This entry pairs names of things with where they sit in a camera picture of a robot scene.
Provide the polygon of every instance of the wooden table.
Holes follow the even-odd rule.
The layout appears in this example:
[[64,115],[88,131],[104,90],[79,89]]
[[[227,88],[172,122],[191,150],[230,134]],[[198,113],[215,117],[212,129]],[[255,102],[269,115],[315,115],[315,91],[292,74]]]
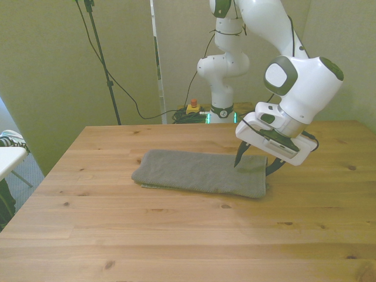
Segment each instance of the wooden table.
[[260,200],[130,178],[149,149],[235,155],[235,127],[85,128],[0,233],[0,281],[376,281],[376,136],[358,122],[310,125],[320,148]]

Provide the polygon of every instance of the light stand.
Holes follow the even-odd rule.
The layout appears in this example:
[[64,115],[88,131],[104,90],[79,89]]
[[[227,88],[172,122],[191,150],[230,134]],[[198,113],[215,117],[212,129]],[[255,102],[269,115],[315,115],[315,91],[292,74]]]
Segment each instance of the light stand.
[[113,82],[110,80],[110,77],[109,77],[109,74],[108,74],[108,70],[107,70],[106,63],[105,63],[105,57],[103,56],[102,48],[100,47],[99,37],[98,37],[98,33],[96,31],[96,27],[95,27],[95,23],[94,23],[93,9],[92,9],[92,6],[94,6],[94,0],[84,0],[84,3],[85,3],[85,6],[86,6],[86,11],[89,13],[90,20],[92,22],[96,43],[97,43],[98,49],[99,49],[100,60],[102,61],[102,65],[103,65],[103,68],[105,70],[106,79],[107,79],[107,86],[110,90],[113,108],[115,110],[116,119],[118,121],[117,123],[118,123],[118,125],[122,125],[121,122],[120,122],[119,112],[117,110],[118,107],[116,106],[115,96],[113,95],[113,90],[112,90]]

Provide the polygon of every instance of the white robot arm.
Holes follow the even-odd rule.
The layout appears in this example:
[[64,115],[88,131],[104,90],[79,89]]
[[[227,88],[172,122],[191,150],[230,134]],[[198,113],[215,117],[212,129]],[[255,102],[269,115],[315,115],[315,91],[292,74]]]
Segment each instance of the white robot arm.
[[317,145],[304,129],[337,93],[343,73],[326,58],[308,58],[280,0],[210,0],[210,7],[217,17],[216,45],[226,52],[201,59],[197,66],[211,87],[212,122],[233,118],[233,91],[223,84],[223,78],[245,74],[249,68],[237,36],[243,24],[281,53],[264,75],[265,86],[281,102],[260,102],[240,122],[236,136],[243,142],[236,164],[250,145],[292,165],[302,164]]

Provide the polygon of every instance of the white table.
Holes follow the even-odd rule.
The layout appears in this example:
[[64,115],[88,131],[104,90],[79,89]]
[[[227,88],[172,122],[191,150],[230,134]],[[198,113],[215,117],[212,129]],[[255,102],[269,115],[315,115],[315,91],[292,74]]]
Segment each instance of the white table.
[[29,187],[32,185],[27,182],[21,175],[13,171],[26,157],[28,152],[22,147],[0,147],[0,180],[8,174],[13,173],[20,178]]

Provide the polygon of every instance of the wall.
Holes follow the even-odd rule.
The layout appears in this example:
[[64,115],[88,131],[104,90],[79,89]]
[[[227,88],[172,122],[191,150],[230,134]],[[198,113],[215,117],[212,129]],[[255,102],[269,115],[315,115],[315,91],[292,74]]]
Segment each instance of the wall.
[[[301,37],[310,2],[282,0]],[[154,0],[154,9],[166,109],[173,110],[184,104],[197,63],[204,56],[212,37],[209,32],[215,29],[216,18],[211,13],[209,0]],[[235,102],[256,104],[270,97],[270,92],[264,87],[263,75],[268,63],[279,52],[270,43],[249,31],[248,36],[243,36],[243,46],[244,53],[250,58],[250,70],[239,78],[226,79],[226,83],[234,88]],[[221,53],[223,51],[217,49],[213,42],[208,55]],[[198,75],[192,83],[188,101],[191,98],[198,98],[199,103],[211,102],[209,85]]]
[[359,120],[376,133],[376,2],[312,0],[303,41],[344,72],[344,83],[317,120]]
[[[95,0],[93,16],[108,69],[144,116],[158,115],[150,1]],[[2,1],[0,18],[0,95],[47,174],[85,126],[117,124],[103,67],[75,1]],[[161,123],[114,92],[124,125]]]

